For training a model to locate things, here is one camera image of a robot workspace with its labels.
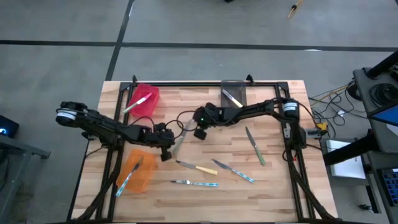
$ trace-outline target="butcher block tabletop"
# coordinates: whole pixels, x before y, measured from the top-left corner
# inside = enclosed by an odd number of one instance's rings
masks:
[[[310,107],[304,81],[288,82],[292,98]],[[98,111],[113,118],[118,98],[120,82],[104,82]],[[211,102],[221,106],[219,87],[159,87],[160,99],[152,116],[155,123],[176,119],[182,111],[195,110]],[[260,103],[275,97],[273,87],[247,86],[248,105]],[[124,99],[122,110],[126,105]],[[300,109],[303,128],[313,128],[310,115]],[[181,115],[186,123],[192,113]],[[131,115],[129,123],[136,118]],[[142,119],[137,124],[152,126]],[[254,137],[266,165],[262,166],[245,131],[247,126]],[[175,135],[181,131],[177,124],[168,125]],[[178,160],[196,166],[217,170],[218,175],[189,169],[170,159],[160,160],[160,149],[132,145],[126,142],[123,165],[133,149],[140,149],[157,156],[157,168],[141,194],[124,190],[116,199],[114,222],[296,222],[294,197],[287,163],[282,159],[285,149],[280,123],[270,116],[258,116],[241,120],[230,127],[209,128],[204,141],[188,132],[178,154]],[[308,143],[319,146],[316,140]],[[101,147],[99,141],[90,142],[87,153]],[[101,187],[107,149],[91,154],[85,160],[78,192],[73,207],[72,218],[81,215],[95,198]],[[303,150],[311,191],[327,211],[337,217],[336,207],[323,163],[322,153],[308,147]],[[217,166],[216,159],[253,178],[252,184],[235,173]],[[190,180],[192,182],[216,182],[219,187],[173,184],[171,180]],[[108,197],[104,209],[108,211]],[[308,217],[305,196],[300,189],[304,217]]]

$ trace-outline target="computer screen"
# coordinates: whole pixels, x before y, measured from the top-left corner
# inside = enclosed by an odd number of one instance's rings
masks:
[[[0,135],[13,138],[19,128],[19,124],[0,115]]]
[[[378,121],[382,121],[387,124],[392,124],[392,125],[397,126],[398,125],[398,105],[392,106],[383,111],[375,113],[373,115],[373,118],[375,118]]]

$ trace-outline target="kitchen knife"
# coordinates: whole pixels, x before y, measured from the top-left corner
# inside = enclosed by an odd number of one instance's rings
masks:
[[[172,180],[171,183],[199,185],[199,186],[207,186],[207,187],[218,187],[218,183],[194,183],[189,180]]]
[[[178,164],[180,164],[181,166],[185,166],[185,167],[188,167],[188,168],[191,168],[191,169],[198,169],[198,170],[201,170],[201,171],[206,172],[208,174],[217,175],[217,173],[218,173],[215,170],[207,169],[207,168],[200,167],[200,166],[195,166],[195,165],[192,165],[192,164],[187,164],[186,162],[182,162],[182,161],[176,161],[176,162]]]
[[[222,89],[221,91],[226,95],[226,97],[228,97],[228,99],[234,102],[236,106],[238,106],[239,108],[243,107],[243,105],[238,100],[236,100],[231,94],[229,94],[225,89]]]
[[[189,129],[189,126],[191,125],[192,121],[193,121],[192,119],[189,120],[189,121],[187,122],[187,124],[184,125],[184,129]],[[187,134],[187,131],[182,131],[182,134],[181,134],[180,138],[179,138],[179,139],[177,140],[177,142],[175,143],[175,147],[174,147],[173,152],[172,152],[174,158],[177,158],[177,154],[178,154],[178,152],[180,151],[181,143],[184,141],[184,138],[185,138],[185,135],[186,135],[186,134]]]
[[[137,102],[133,103],[131,106],[129,106],[128,108],[126,108],[122,113],[125,114],[125,113],[129,112],[131,109],[133,109],[133,108],[136,107],[137,105],[140,105],[142,102],[146,101],[151,95],[152,95],[152,93],[149,93],[148,95],[142,97],[142,98],[139,99]]]
[[[250,140],[250,143],[251,143],[251,145],[254,147],[254,150],[256,150],[257,157],[259,158],[261,165],[264,166],[264,165],[266,164],[266,161],[265,161],[264,158],[262,157],[261,151],[260,151],[259,148],[257,147],[257,144],[256,144],[256,142],[255,142],[254,139],[253,139],[253,136],[251,136],[248,127],[246,127],[246,134],[248,134],[248,138],[249,138],[249,140]]]
[[[136,171],[139,168],[139,166],[142,164],[143,160],[144,160],[144,156],[141,156],[141,158],[138,160],[137,164],[134,166],[134,168],[132,168],[132,171],[126,177],[126,180],[124,180],[122,186],[120,186],[118,192],[116,192],[117,197],[122,194],[122,191],[123,191],[124,187],[127,185],[127,183],[129,182],[129,179],[132,176],[132,173],[134,173],[134,171]]]
[[[252,183],[252,184],[254,183],[254,179],[252,179],[252,178],[250,178],[250,177],[248,177],[248,176],[242,174],[241,172],[239,172],[239,171],[237,171],[237,170],[234,170],[234,169],[230,168],[229,166],[227,166],[227,165],[225,165],[225,164],[223,164],[223,163],[221,163],[221,162],[218,162],[218,161],[215,160],[215,159],[213,159],[213,161],[214,161],[217,165],[219,165],[221,168],[223,168],[223,169],[228,169],[228,170],[234,172],[235,174],[238,174],[238,175],[240,175],[241,177],[245,178],[245,179],[246,179],[247,181],[249,181],[250,183]]]

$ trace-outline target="gray concrete floor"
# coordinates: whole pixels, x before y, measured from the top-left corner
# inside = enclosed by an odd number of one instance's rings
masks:
[[[295,0],[137,0],[124,41],[216,44],[397,47],[398,6],[393,0],[308,0],[295,17]],[[111,41],[117,39],[127,0],[0,1],[0,39]],[[0,114],[21,127],[18,139],[52,151],[35,159],[13,220],[65,221],[86,141],[81,130],[55,122],[61,101],[96,108],[112,47],[0,45]],[[390,52],[122,48],[112,80],[305,80],[308,95],[348,83],[352,71],[371,67]],[[354,101],[358,109],[362,105]],[[346,115],[337,137],[366,134],[369,123]],[[339,217],[387,223],[385,213],[361,211],[363,186],[331,180]]]

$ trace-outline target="orange plastic container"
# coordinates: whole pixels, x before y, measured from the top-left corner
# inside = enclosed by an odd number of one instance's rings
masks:
[[[159,88],[156,86],[151,86],[145,83],[138,84],[137,89],[134,91],[134,94],[129,102],[129,106],[139,101],[142,97],[145,97],[149,93],[152,93],[152,95],[146,101],[142,102],[140,105],[137,105],[129,111],[133,116],[152,116],[156,104],[159,101]]]
[[[126,177],[130,174],[141,156],[144,157],[141,165],[134,173],[132,173],[129,182],[124,189],[128,189],[134,193],[142,193],[145,191],[148,181],[154,173],[156,159],[155,155],[138,149],[134,149],[130,152],[129,158],[122,168],[118,179],[116,180],[116,185],[118,187],[122,186],[123,182],[126,180]]]

